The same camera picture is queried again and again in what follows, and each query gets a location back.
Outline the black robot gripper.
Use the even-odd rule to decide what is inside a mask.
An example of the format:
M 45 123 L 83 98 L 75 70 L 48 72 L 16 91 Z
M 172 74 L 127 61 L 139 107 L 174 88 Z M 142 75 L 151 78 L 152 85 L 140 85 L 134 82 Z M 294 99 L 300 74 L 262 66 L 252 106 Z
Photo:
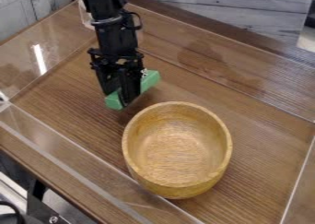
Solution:
M 127 107 L 140 95 L 143 54 L 138 51 L 136 32 L 143 28 L 134 23 L 139 15 L 131 11 L 92 12 L 91 25 L 96 31 L 98 48 L 91 48 L 91 68 L 110 95 L 119 88 L 119 99 Z

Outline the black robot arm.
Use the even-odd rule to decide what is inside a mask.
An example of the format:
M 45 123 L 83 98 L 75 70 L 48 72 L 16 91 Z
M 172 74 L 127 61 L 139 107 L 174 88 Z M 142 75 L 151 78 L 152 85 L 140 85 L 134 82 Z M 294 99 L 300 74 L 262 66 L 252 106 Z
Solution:
M 83 3 L 99 43 L 98 48 L 87 50 L 90 65 L 106 98 L 116 94 L 126 107 L 140 95 L 144 55 L 138 51 L 136 32 L 143 24 L 135 25 L 136 13 L 124 8 L 127 0 L 83 0 Z

